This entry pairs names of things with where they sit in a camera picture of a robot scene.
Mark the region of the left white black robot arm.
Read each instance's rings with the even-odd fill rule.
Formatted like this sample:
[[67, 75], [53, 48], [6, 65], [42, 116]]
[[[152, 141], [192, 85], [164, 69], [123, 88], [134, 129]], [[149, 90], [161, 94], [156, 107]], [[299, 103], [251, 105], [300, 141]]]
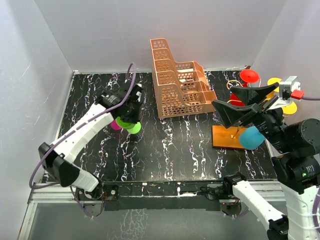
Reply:
[[100, 180], [74, 164], [78, 154], [103, 128], [115, 122], [130, 134], [141, 129], [139, 119], [143, 88], [136, 84], [131, 91], [106, 91], [67, 133], [38, 148], [43, 168], [62, 186], [85, 190], [93, 200], [103, 195]]

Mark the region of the magenta plastic wine glass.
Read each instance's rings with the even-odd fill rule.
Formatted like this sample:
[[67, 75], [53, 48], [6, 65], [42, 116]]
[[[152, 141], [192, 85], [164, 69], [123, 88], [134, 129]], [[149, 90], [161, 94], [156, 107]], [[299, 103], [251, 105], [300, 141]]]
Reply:
[[110, 127], [115, 130], [115, 131], [119, 131], [119, 130], [122, 130], [123, 128], [121, 126], [119, 126], [117, 124], [117, 121], [116, 120], [113, 120], [110, 124]]

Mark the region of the blue plastic wine glass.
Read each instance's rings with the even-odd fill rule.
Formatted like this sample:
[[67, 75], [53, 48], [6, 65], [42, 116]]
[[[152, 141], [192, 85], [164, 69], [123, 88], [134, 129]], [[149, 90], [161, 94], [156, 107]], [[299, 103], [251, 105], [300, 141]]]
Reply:
[[248, 127], [240, 136], [239, 143], [247, 150], [257, 149], [265, 140], [265, 137], [255, 126]]

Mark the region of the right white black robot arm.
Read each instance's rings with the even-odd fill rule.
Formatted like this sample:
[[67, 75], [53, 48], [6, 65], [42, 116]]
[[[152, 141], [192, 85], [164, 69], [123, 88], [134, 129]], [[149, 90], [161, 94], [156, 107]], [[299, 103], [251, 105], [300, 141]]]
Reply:
[[277, 150], [271, 161], [277, 180], [284, 193], [287, 212], [270, 205], [241, 174], [223, 179], [223, 194], [238, 198], [263, 224], [270, 240], [317, 240], [320, 237], [320, 164], [315, 156], [320, 152], [320, 122], [309, 118], [286, 124], [282, 107], [285, 99], [267, 95], [277, 83], [264, 87], [232, 86], [231, 92], [241, 106], [214, 100], [224, 127], [234, 124], [253, 124], [258, 132]]

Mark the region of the green plastic wine glass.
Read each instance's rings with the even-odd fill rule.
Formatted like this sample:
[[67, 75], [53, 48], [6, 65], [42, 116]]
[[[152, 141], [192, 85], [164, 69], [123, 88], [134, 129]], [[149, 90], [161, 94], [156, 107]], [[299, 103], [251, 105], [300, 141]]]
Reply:
[[123, 122], [120, 117], [117, 117], [115, 121], [119, 127], [127, 130], [130, 134], [137, 134], [142, 127], [140, 122], [137, 122], [137, 123]]

